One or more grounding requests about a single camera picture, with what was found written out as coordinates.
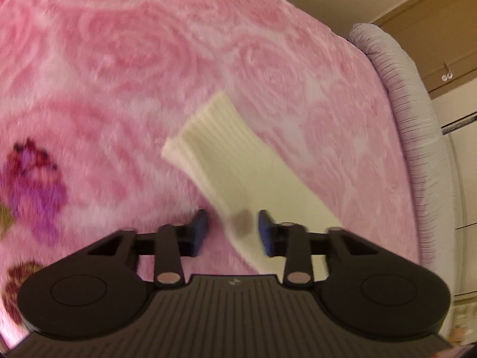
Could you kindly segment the cream white knit sweater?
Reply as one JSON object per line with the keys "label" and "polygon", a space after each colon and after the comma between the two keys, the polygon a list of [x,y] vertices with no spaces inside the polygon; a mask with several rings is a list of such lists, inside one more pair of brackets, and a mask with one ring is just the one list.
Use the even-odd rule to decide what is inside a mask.
{"label": "cream white knit sweater", "polygon": [[247,126],[229,98],[219,93],[162,148],[220,218],[234,249],[260,274],[282,274],[285,261],[269,258],[258,229],[258,213],[321,234],[339,219]]}

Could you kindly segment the lilac striped duvet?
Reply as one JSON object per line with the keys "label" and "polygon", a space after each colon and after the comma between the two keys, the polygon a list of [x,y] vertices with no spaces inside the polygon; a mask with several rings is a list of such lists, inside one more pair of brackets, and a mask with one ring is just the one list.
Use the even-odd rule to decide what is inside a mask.
{"label": "lilac striped duvet", "polygon": [[380,27],[356,24],[349,41],[369,58],[388,94],[411,185],[419,262],[454,291],[456,216],[451,165],[428,91],[414,61]]}

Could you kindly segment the pink rose pattern blanket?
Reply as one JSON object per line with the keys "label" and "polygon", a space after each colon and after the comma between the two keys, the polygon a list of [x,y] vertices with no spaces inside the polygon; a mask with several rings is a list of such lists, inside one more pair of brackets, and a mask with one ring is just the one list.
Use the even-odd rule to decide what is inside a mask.
{"label": "pink rose pattern blanket", "polygon": [[285,0],[1,0],[1,336],[34,271],[208,206],[162,147],[216,93],[362,237],[423,247],[369,58]]}

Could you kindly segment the brown wooden door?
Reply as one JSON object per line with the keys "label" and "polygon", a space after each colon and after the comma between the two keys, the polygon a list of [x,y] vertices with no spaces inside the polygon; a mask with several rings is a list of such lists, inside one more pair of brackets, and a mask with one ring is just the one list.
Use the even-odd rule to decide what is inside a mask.
{"label": "brown wooden door", "polygon": [[476,78],[476,0],[408,0],[374,23],[415,62],[433,99]]}

